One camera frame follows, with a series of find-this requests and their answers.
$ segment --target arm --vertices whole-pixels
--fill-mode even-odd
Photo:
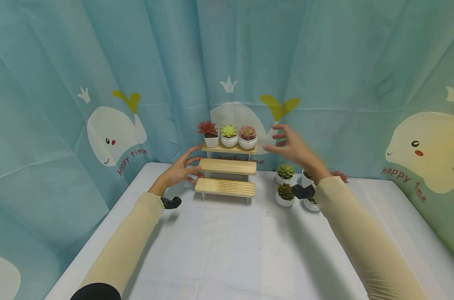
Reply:
[[[327,218],[333,233],[357,272],[368,298],[375,300],[426,299],[397,247],[369,213],[353,197],[339,177],[333,177],[322,161],[313,154],[287,125],[277,125],[284,133],[274,138],[287,142],[264,149],[278,153],[308,170],[318,186],[315,201]]]
[[[139,197],[132,211],[102,249],[71,300],[120,299],[164,211],[161,196],[168,187],[182,180],[196,183],[188,174],[203,177],[199,173],[199,166],[186,168],[187,165],[201,159],[201,157],[189,159],[189,155],[200,148],[201,146],[196,146],[189,149],[158,177],[148,192]]]

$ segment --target white tablecloth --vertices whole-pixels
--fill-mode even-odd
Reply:
[[[169,164],[145,165],[85,244],[46,300],[68,300],[138,196]],[[295,181],[300,183],[301,174]],[[250,176],[256,196],[167,190],[182,198],[165,210],[123,299],[366,299],[365,290],[327,219],[297,201],[275,201],[275,173]],[[350,189],[396,241],[429,299],[454,299],[454,259],[391,181],[350,179]]]

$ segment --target whale print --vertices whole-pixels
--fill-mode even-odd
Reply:
[[[94,110],[87,121],[87,135],[97,159],[106,167],[117,165],[117,161],[133,145],[144,143],[147,133],[136,114],[140,95],[135,93],[127,99],[120,91],[114,96],[123,99],[134,113],[135,123],[122,111],[101,106]]]
[[[19,270],[0,257],[0,300],[13,300],[21,283]]]
[[[260,96],[260,100],[265,103],[272,112],[275,121],[272,126],[278,124],[283,116],[292,111],[300,103],[299,98],[294,98],[287,100],[283,105],[280,105],[277,99],[270,95],[262,95]],[[268,133],[265,132],[265,128],[260,119],[244,104],[239,102],[221,104],[210,111],[210,118],[212,123],[216,123],[219,126],[232,124],[237,128],[247,125],[254,127],[258,139],[257,154],[267,153],[267,151],[262,148],[263,145],[275,144],[275,140],[272,136],[274,136],[278,130],[274,130],[270,127]]]
[[[406,167],[435,193],[454,189],[454,116],[420,112],[407,117],[393,132],[387,161]]]

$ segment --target person's left hand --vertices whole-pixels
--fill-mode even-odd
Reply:
[[[192,164],[195,161],[201,160],[202,157],[192,157],[189,156],[197,151],[198,149],[202,148],[201,145],[195,146],[190,148],[187,152],[185,152],[179,159],[177,159],[170,168],[167,169],[164,173],[162,173],[158,179],[155,181],[154,185],[150,188],[149,192],[154,193],[158,196],[163,196],[165,190],[169,187],[172,187],[179,183],[182,180],[189,181],[191,183],[196,183],[196,180],[192,177],[189,177],[189,174],[193,174],[198,177],[204,177],[204,175],[200,174],[199,171],[201,167],[196,165],[195,167],[187,168],[187,165]]]

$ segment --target hand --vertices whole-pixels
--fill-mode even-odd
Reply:
[[[198,177],[204,177],[204,175],[200,174],[199,171],[201,167],[199,165],[191,168],[187,168],[187,165],[192,164],[195,161],[201,160],[202,157],[193,157],[189,158],[189,156],[197,151],[198,149],[202,148],[202,146],[195,146],[190,148],[187,152],[185,152],[179,159],[177,159],[170,168],[167,169],[164,173],[162,173],[152,187],[149,190],[149,193],[153,193],[158,196],[163,196],[166,189],[172,187],[179,183],[182,180],[189,181],[191,183],[196,183],[196,180],[192,177],[189,177],[189,174],[193,174]]]
[[[277,146],[264,145],[263,148],[265,151],[280,154],[283,158],[308,170],[312,175],[312,179],[317,184],[325,177],[331,176],[323,162],[307,147],[307,145],[305,145],[302,139],[290,128],[290,126],[286,124],[277,124],[272,128],[283,130],[283,133],[274,135],[274,139],[287,140],[278,142]]]

